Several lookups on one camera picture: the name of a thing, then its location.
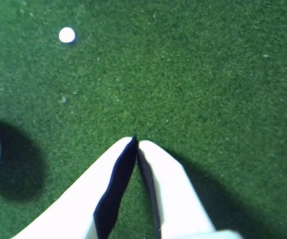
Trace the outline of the white gripper finger with dark pad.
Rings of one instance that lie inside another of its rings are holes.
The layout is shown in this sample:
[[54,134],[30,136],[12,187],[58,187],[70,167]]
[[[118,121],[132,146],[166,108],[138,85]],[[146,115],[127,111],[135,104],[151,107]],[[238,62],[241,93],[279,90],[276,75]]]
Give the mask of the white gripper finger with dark pad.
[[139,149],[152,172],[161,238],[216,231],[182,164],[151,141],[140,141]]

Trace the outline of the white gripper finger with navy pad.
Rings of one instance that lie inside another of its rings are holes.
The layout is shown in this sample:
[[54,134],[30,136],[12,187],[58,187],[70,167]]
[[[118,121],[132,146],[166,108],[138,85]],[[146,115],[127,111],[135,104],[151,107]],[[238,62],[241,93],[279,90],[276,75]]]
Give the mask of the white gripper finger with navy pad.
[[16,239],[106,239],[116,224],[137,156],[137,138],[104,152]]

